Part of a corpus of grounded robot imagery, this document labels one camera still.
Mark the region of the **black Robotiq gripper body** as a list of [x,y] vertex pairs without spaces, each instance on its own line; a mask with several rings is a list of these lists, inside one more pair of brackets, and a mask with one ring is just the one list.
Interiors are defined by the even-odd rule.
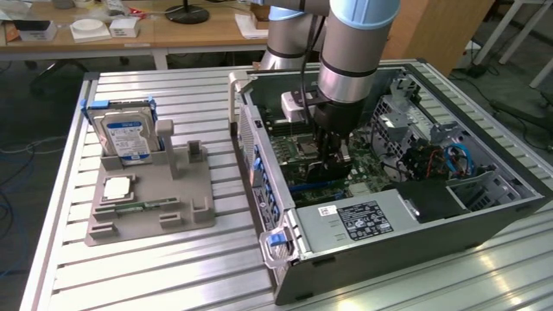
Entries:
[[349,135],[357,128],[362,114],[362,101],[343,104],[326,102],[314,109],[314,122],[326,132]]

